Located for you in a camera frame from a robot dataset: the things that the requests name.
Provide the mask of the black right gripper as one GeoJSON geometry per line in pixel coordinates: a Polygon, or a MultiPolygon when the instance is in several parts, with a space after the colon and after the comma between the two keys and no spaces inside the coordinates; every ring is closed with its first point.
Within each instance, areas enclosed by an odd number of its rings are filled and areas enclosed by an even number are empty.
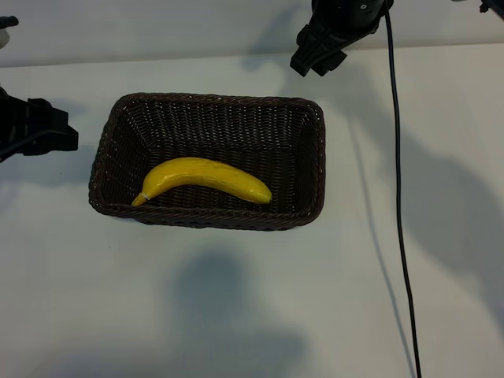
{"type": "Polygon", "coordinates": [[[310,70],[324,76],[338,68],[347,55],[325,46],[348,46],[369,34],[374,25],[374,1],[312,1],[312,11],[314,26],[306,24],[298,33],[296,43],[301,45],[290,63],[303,77],[310,70]]]}

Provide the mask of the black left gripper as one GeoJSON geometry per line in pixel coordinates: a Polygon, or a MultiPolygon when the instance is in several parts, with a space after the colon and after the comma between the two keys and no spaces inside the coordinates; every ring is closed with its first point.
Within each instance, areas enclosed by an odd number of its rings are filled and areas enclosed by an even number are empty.
{"type": "Polygon", "coordinates": [[[78,150],[78,132],[68,126],[68,113],[46,99],[1,98],[1,162],[14,154],[38,156],[52,151],[78,150]],[[27,124],[38,129],[27,141],[27,124]]]}

